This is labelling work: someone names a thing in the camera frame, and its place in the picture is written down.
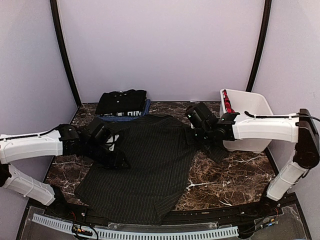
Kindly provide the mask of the black pinstriped long sleeve shirt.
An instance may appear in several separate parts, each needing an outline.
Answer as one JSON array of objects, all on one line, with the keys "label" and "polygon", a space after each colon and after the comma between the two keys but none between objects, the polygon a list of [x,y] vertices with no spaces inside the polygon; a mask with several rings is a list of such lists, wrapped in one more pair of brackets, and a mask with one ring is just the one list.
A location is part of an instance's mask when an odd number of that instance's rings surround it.
[{"label": "black pinstriped long sleeve shirt", "polygon": [[112,222],[159,225],[188,184],[200,147],[194,130],[169,115],[107,126],[120,135],[117,146],[130,168],[108,170],[95,163],[74,194]]}]

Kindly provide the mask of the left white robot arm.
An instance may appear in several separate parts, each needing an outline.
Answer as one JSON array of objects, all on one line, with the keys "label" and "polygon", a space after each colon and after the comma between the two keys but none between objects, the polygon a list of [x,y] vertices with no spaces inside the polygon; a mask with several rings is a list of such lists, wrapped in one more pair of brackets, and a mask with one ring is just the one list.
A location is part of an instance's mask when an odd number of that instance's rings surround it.
[{"label": "left white robot arm", "polygon": [[0,136],[0,186],[33,199],[60,218],[67,218],[70,206],[59,187],[43,183],[22,172],[14,162],[49,157],[88,158],[108,170],[130,168],[125,153],[118,148],[121,134],[113,132],[103,121],[95,119],[87,126],[60,124],[31,134]]}]

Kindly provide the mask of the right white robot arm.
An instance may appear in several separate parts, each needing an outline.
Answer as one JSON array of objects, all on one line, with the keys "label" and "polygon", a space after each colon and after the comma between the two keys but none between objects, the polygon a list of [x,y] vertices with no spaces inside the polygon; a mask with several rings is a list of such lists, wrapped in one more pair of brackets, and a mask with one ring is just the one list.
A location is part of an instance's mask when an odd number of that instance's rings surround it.
[{"label": "right white robot arm", "polygon": [[206,105],[186,113],[194,137],[208,147],[229,152],[260,153],[268,149],[279,170],[266,189],[266,198],[255,205],[255,213],[266,217],[284,194],[320,162],[320,135],[308,109],[285,115],[224,113],[216,117]]}]

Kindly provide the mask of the red black shirt in bin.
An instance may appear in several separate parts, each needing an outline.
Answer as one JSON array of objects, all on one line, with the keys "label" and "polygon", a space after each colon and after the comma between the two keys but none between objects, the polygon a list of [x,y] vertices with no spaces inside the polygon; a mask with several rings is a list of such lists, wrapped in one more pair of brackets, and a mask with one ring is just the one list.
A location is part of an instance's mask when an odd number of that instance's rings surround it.
[{"label": "red black shirt in bin", "polygon": [[226,112],[227,113],[235,113],[235,111],[232,109],[230,99],[229,99],[227,91],[225,89],[222,91],[222,96],[223,96],[223,102],[224,102],[224,107],[225,107]]}]

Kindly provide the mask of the black white lettered folded shirt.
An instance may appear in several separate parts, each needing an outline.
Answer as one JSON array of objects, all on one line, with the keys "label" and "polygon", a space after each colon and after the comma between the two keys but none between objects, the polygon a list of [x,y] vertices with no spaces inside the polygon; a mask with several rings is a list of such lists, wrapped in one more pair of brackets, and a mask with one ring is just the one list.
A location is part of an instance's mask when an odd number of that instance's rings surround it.
[{"label": "black white lettered folded shirt", "polygon": [[142,110],[106,113],[106,114],[101,114],[100,116],[101,117],[141,117],[149,113],[150,102],[151,102],[150,99],[146,99]]}]

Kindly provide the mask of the white plastic bin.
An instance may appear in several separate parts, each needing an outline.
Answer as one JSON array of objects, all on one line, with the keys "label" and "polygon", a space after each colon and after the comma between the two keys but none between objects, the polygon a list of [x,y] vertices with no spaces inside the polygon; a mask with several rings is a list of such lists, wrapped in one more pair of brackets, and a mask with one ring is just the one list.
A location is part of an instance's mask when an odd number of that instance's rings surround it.
[{"label": "white plastic bin", "polygon": [[266,98],[258,93],[222,89],[220,91],[221,107],[220,116],[226,114],[223,99],[223,90],[226,90],[232,109],[238,115],[232,126],[234,141],[223,141],[224,147],[230,151],[247,151],[260,153],[270,144],[272,140],[278,140],[276,133],[277,125],[271,119],[258,119],[249,117],[248,112],[253,116],[272,116],[273,112]]}]

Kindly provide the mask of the black folded button shirt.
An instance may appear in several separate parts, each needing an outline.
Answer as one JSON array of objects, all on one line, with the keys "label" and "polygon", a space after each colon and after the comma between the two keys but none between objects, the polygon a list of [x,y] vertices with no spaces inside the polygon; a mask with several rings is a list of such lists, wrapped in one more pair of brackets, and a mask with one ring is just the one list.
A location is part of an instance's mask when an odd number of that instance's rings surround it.
[{"label": "black folded button shirt", "polygon": [[147,99],[146,90],[105,92],[99,99],[96,115],[142,111]]}]

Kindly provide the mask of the blue checkered folded shirt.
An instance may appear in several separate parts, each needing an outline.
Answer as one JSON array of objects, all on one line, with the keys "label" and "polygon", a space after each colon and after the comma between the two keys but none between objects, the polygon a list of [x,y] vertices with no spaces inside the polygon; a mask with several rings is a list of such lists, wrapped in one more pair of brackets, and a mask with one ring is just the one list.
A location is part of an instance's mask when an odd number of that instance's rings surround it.
[{"label": "blue checkered folded shirt", "polygon": [[150,110],[150,105],[151,105],[151,100],[146,99],[142,111],[130,111],[127,113],[122,113],[121,115],[120,113],[117,113],[116,115],[97,115],[97,117],[102,119],[105,122],[115,122],[115,123],[130,122],[140,117],[143,117],[145,115],[148,115]]}]

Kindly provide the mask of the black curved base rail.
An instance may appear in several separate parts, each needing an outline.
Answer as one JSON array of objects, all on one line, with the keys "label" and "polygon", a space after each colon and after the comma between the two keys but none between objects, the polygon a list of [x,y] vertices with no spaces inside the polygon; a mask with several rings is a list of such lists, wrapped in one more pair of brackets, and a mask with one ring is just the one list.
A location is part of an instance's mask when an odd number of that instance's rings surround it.
[{"label": "black curved base rail", "polygon": [[[275,207],[278,210],[277,219],[280,223],[289,224],[291,222],[298,222],[302,225],[305,224],[305,217],[295,193],[287,193],[279,201],[279,206]],[[100,216],[92,208],[85,205],[78,205],[68,203],[68,207],[75,213],[76,221],[91,225],[91,226],[108,226],[111,223],[118,223],[108,218]],[[243,205],[226,206],[220,208],[200,209],[200,210],[182,210],[182,211],[170,211],[162,220],[161,225],[154,226],[173,226],[173,225],[189,225],[189,224],[205,224],[205,223],[218,223],[222,225],[253,225],[261,218],[266,218],[267,215],[258,215],[259,202],[252,202]],[[40,206],[40,203],[36,203],[35,200],[29,200],[27,207],[24,210],[20,227],[24,227],[28,222],[32,220],[32,210],[39,210],[40,214],[44,213],[49,217],[61,218],[67,221],[73,221],[72,213],[69,216],[61,217],[54,214],[50,210],[46,210],[46,207]]]}]

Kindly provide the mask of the right black frame post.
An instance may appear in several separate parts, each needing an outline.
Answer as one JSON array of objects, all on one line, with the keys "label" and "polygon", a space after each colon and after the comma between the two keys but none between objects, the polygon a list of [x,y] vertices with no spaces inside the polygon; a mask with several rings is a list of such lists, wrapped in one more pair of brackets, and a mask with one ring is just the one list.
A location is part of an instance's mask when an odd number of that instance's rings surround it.
[{"label": "right black frame post", "polygon": [[271,14],[271,7],[272,7],[272,0],[265,0],[256,51],[255,51],[250,75],[248,78],[248,82],[246,85],[246,89],[245,89],[246,92],[252,92],[255,81],[256,81],[257,73],[259,70],[259,66],[260,66],[260,62],[261,62],[261,58],[264,50],[265,40],[267,36],[268,25],[269,25],[270,14]]}]

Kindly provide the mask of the black frame post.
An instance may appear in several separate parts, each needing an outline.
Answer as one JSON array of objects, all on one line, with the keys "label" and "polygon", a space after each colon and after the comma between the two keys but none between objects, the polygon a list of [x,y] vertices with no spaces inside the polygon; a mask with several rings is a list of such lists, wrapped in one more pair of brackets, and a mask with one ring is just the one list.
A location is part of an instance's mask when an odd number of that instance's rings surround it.
[{"label": "black frame post", "polygon": [[73,99],[76,103],[77,107],[80,107],[82,105],[81,98],[76,86],[76,82],[73,76],[71,64],[69,61],[69,56],[67,53],[66,49],[66,44],[64,40],[64,34],[62,30],[62,25],[61,25],[61,20],[60,20],[60,14],[59,14],[59,9],[58,9],[58,1],[57,0],[50,0],[50,9],[51,9],[51,15],[52,15],[52,20],[53,20],[53,25],[54,25],[54,30],[55,30],[55,35],[60,51],[60,56],[62,59],[63,67],[65,70],[65,74],[67,77],[67,81],[73,96]]},{"label": "black frame post", "polygon": [[260,62],[261,62],[261,58],[264,50],[265,40],[267,36],[268,25],[269,25],[270,14],[271,14],[271,7],[272,7],[272,0],[265,0],[256,51],[255,51],[250,75],[248,78],[248,82],[246,85],[246,89],[245,89],[246,92],[252,92],[255,81],[256,81],[257,73],[259,70],[259,66],[260,66]]}]

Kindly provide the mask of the left black frame post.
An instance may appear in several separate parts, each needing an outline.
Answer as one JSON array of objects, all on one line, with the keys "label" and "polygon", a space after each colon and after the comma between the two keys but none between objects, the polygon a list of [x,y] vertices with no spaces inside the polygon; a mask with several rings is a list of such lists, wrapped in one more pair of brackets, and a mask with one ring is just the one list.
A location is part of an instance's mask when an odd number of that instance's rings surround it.
[{"label": "left black frame post", "polygon": [[60,56],[62,59],[63,67],[65,70],[65,74],[67,77],[67,81],[73,96],[73,99],[76,103],[77,107],[80,107],[82,105],[81,98],[76,86],[76,82],[73,76],[71,64],[69,61],[69,56],[67,53],[66,49],[66,44],[64,40],[64,34],[62,30],[62,25],[61,25],[61,20],[60,20],[60,14],[59,14],[59,9],[58,9],[58,1],[57,0],[50,0],[50,9],[51,9],[51,15],[52,15],[52,20],[53,20],[53,25],[54,25],[54,30],[55,30],[55,35],[60,51]]}]

